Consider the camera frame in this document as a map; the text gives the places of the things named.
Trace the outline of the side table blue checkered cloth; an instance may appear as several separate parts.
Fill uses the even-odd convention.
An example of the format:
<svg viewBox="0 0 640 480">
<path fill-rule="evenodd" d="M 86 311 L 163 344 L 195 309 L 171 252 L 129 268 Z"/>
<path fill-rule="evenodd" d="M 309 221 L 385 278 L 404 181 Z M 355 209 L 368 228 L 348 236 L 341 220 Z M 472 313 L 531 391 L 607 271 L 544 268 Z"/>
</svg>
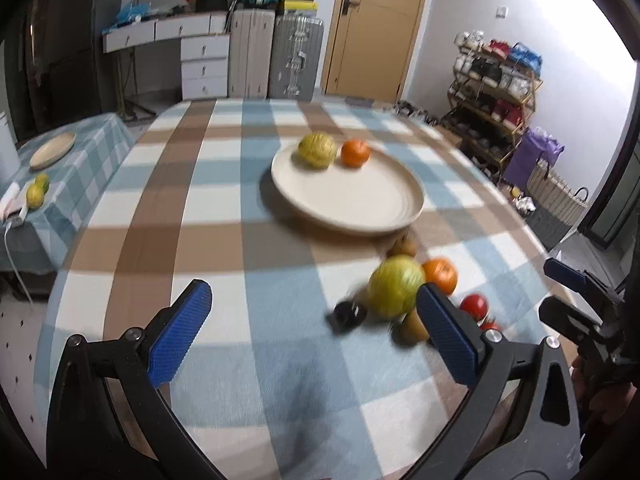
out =
<svg viewBox="0 0 640 480">
<path fill-rule="evenodd" d="M 48 274 L 63 264 L 80 228 L 96 202 L 134 146 L 134 136 L 113 114 L 89 117 L 28 141 L 18 150 L 21 167 L 1 182 L 5 191 L 15 182 L 27 188 L 36 174 L 29 161 L 38 148 L 64 132 L 73 133 L 72 149 L 52 166 L 43 169 L 50 181 L 43 205 L 30 212 L 25 222 L 1 231 L 1 270 Z"/>
</svg>

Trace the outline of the brown kiwi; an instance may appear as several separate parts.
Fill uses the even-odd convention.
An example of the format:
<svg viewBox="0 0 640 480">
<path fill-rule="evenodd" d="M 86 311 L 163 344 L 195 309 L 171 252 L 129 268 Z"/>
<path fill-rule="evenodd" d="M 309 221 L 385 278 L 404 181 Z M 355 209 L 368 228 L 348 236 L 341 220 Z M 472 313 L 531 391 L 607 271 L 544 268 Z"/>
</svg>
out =
<svg viewBox="0 0 640 480">
<path fill-rule="evenodd" d="M 403 346 L 424 344 L 431 339 L 430 334 L 418 315 L 416 309 L 408 312 L 402 321 L 394 328 L 394 339 Z"/>
<path fill-rule="evenodd" d="M 388 258 L 396 256 L 408 256 L 414 258 L 418 250 L 416 244 L 408 234 L 402 234 L 397 240 L 393 242 L 392 247 L 386 252 Z"/>
</svg>

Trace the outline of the wooden door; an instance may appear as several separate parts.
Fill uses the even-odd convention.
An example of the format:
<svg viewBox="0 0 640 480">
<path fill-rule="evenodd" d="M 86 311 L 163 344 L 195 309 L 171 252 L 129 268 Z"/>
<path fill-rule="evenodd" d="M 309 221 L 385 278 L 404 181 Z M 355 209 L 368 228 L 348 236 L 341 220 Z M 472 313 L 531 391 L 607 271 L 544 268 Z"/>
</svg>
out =
<svg viewBox="0 0 640 480">
<path fill-rule="evenodd" d="M 425 0 L 335 0 L 323 91 L 384 102 L 400 97 Z"/>
</svg>

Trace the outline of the orange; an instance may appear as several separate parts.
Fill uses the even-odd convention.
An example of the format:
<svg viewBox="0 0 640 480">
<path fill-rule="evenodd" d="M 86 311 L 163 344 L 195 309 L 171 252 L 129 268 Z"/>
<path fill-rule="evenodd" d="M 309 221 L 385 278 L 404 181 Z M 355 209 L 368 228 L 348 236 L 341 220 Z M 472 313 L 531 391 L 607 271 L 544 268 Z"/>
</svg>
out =
<svg viewBox="0 0 640 480">
<path fill-rule="evenodd" d="M 448 258 L 428 259 L 422 263 L 422 268 L 427 283 L 436 285 L 446 296 L 454 293 L 458 284 L 458 271 Z"/>
<path fill-rule="evenodd" d="M 341 162 L 350 169 L 361 168 L 369 160 L 370 155 L 369 144 L 360 139 L 348 140 L 341 148 Z"/>
</svg>

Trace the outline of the wrinkled yellow-green guava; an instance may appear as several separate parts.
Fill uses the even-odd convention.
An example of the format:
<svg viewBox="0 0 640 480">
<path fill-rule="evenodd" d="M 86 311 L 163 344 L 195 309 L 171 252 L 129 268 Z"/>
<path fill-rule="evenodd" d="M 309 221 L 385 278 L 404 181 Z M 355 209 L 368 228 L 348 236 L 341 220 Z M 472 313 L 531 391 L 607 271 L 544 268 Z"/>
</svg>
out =
<svg viewBox="0 0 640 480">
<path fill-rule="evenodd" d="M 337 145 L 327 133 L 312 132 L 299 141 L 297 154 L 307 165 L 323 170 L 333 164 Z"/>
</svg>

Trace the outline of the small green fruit side table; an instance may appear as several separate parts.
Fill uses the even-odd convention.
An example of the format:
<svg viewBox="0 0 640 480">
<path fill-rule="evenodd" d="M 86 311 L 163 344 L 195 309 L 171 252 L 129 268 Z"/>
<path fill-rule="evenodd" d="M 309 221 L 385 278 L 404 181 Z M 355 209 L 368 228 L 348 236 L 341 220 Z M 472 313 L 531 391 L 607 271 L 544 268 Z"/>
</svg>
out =
<svg viewBox="0 0 640 480">
<path fill-rule="evenodd" d="M 26 206 L 28 209 L 38 209 L 43 205 L 44 198 L 49 191 L 50 179 L 46 174 L 38 174 L 34 182 L 26 190 Z"/>
</svg>

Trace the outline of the red tomato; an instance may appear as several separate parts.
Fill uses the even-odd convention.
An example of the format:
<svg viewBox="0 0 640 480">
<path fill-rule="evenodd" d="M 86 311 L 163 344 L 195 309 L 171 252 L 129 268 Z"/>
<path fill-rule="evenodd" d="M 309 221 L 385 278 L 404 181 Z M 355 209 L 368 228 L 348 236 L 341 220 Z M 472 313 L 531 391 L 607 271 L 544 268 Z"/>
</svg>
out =
<svg viewBox="0 0 640 480">
<path fill-rule="evenodd" d="M 480 323 L 488 315 L 488 301 L 481 294 L 469 294 L 462 299 L 459 309 L 466 312 L 475 322 Z"/>
<path fill-rule="evenodd" d="M 501 332 L 501 326 L 495 320 L 487 320 L 481 326 L 480 329 L 483 332 L 487 332 L 488 330 L 496 330 L 497 332 Z"/>
</svg>

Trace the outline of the smooth green guava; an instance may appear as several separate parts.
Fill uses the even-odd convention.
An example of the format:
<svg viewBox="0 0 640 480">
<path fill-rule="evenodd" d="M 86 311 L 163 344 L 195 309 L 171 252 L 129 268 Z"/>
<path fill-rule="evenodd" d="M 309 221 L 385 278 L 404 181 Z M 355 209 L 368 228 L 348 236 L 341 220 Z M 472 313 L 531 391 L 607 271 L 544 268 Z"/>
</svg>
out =
<svg viewBox="0 0 640 480">
<path fill-rule="evenodd" d="M 399 318 L 416 307 L 416 294 L 425 282 L 425 272 L 416 259 L 390 257 L 369 278 L 368 308 L 383 320 Z"/>
</svg>

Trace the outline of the beige suitcase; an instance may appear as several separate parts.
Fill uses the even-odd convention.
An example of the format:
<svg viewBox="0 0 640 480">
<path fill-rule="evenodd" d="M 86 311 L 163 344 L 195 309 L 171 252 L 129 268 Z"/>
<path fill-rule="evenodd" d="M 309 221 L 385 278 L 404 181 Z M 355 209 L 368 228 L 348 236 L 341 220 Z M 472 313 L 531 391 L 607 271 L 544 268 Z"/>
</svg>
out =
<svg viewBox="0 0 640 480">
<path fill-rule="evenodd" d="M 276 12 L 273 10 L 233 12 L 228 73 L 230 98 L 267 97 L 275 21 Z"/>
</svg>

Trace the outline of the purple bag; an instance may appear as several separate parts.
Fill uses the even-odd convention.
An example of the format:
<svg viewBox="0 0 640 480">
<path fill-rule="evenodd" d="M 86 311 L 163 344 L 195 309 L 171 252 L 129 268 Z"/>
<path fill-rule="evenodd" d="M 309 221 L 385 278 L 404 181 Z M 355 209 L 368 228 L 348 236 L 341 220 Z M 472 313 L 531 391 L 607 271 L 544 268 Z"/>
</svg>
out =
<svg viewBox="0 0 640 480">
<path fill-rule="evenodd" d="M 564 151 L 564 145 L 540 127 L 527 127 L 521 143 L 513 153 L 503 180 L 524 191 L 539 159 L 553 167 Z"/>
</svg>

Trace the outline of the black refrigerator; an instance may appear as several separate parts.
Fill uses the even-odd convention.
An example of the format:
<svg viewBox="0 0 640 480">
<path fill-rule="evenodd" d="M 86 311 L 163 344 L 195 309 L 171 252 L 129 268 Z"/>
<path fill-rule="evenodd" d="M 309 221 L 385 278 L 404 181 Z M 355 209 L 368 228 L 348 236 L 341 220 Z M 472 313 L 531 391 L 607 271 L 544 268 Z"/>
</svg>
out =
<svg viewBox="0 0 640 480">
<path fill-rule="evenodd" d="M 122 0 L 32 0 L 3 41 L 16 140 L 117 110 L 115 69 L 102 32 Z"/>
</svg>

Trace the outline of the silver suitcase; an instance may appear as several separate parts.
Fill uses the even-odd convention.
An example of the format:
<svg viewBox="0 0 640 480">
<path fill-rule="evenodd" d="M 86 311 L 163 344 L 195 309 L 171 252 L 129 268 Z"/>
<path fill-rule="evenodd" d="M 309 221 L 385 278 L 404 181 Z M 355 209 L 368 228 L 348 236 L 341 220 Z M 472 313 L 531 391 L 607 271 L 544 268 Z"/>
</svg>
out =
<svg viewBox="0 0 640 480">
<path fill-rule="evenodd" d="M 300 14 L 276 18 L 268 82 L 270 99 L 312 99 L 323 32 L 320 18 Z"/>
</svg>

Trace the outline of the dark purple plum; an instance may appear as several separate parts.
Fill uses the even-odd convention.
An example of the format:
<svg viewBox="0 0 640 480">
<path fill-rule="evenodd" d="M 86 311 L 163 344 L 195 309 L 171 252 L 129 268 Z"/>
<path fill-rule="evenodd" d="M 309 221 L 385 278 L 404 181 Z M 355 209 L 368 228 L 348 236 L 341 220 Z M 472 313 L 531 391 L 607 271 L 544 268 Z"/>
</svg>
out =
<svg viewBox="0 0 640 480">
<path fill-rule="evenodd" d="M 337 333 L 347 333 L 363 324 L 368 310 L 354 300 L 342 300 L 328 314 L 328 322 Z"/>
</svg>

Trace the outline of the cream round plate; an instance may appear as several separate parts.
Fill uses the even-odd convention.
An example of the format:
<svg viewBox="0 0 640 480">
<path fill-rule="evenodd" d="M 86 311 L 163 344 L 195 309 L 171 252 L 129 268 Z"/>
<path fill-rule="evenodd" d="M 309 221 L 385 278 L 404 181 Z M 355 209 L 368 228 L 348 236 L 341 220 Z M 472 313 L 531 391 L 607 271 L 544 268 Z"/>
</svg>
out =
<svg viewBox="0 0 640 480">
<path fill-rule="evenodd" d="M 427 205 L 422 182 L 389 154 L 372 150 L 359 169 L 337 160 L 314 169 L 295 145 L 273 156 L 271 180 L 282 197 L 305 217 L 338 232 L 383 235 L 408 228 Z"/>
</svg>

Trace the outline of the wooden shoe rack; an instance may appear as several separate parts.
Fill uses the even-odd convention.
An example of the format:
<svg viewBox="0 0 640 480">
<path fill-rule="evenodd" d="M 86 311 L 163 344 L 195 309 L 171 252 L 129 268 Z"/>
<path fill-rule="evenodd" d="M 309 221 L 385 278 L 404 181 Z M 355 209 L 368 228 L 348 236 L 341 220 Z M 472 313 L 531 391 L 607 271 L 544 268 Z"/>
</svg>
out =
<svg viewBox="0 0 640 480">
<path fill-rule="evenodd" d="M 449 112 L 440 123 L 460 136 L 462 152 L 499 182 L 537 109 L 542 56 L 525 44 L 460 32 L 447 89 Z"/>
</svg>

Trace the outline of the checkered tablecloth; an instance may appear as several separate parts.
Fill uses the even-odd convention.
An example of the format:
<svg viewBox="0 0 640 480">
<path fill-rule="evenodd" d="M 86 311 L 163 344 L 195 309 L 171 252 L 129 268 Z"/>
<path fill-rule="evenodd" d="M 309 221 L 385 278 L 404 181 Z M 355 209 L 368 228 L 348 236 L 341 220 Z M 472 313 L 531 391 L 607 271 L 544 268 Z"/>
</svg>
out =
<svg viewBox="0 0 640 480">
<path fill-rule="evenodd" d="M 456 297 L 484 295 L 509 338 L 544 338 L 539 305 L 560 292 L 544 248 L 438 131 L 344 104 L 185 102 L 130 151 L 58 272 L 35 364 L 40 413 L 69 336 L 145 326 L 200 278 L 213 309 L 164 393 L 226 476 L 389 479 L 418 459 L 464 391 L 433 348 L 401 346 L 386 323 L 332 330 L 330 312 L 392 240 L 327 230 L 283 199 L 273 156 L 313 131 L 407 165 L 425 188 L 410 231 L 420 258 L 448 258 Z"/>
</svg>

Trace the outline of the white drawer desk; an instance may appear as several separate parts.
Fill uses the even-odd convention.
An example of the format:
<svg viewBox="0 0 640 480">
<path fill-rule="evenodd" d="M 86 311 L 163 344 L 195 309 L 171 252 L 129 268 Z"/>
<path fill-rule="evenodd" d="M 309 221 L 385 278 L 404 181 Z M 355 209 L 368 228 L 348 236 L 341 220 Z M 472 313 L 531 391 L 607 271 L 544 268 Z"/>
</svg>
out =
<svg viewBox="0 0 640 480">
<path fill-rule="evenodd" d="M 183 99 L 224 99 L 228 96 L 228 17 L 226 12 L 210 12 L 135 22 L 104 34 L 103 51 L 112 53 L 144 44 L 179 40 Z"/>
</svg>

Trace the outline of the woven striped basket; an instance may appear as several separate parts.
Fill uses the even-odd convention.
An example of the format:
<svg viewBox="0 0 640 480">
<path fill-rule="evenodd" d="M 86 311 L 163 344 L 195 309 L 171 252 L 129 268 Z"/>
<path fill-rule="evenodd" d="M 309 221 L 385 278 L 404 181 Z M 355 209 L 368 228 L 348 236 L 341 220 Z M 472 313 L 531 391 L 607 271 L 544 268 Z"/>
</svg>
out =
<svg viewBox="0 0 640 480">
<path fill-rule="evenodd" d="M 588 206 L 588 188 L 573 191 L 543 158 L 537 160 L 526 192 L 535 210 L 525 221 L 547 250 L 574 228 Z"/>
</svg>

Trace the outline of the small beige plate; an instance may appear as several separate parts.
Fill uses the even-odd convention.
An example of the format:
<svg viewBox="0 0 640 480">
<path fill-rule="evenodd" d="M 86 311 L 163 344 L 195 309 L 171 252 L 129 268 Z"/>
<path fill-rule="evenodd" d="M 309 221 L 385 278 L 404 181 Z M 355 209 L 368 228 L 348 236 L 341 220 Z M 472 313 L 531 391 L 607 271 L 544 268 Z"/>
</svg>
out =
<svg viewBox="0 0 640 480">
<path fill-rule="evenodd" d="M 41 145 L 29 159 L 29 168 L 32 171 L 47 168 L 64 157 L 73 147 L 76 134 L 64 132 Z"/>
</svg>

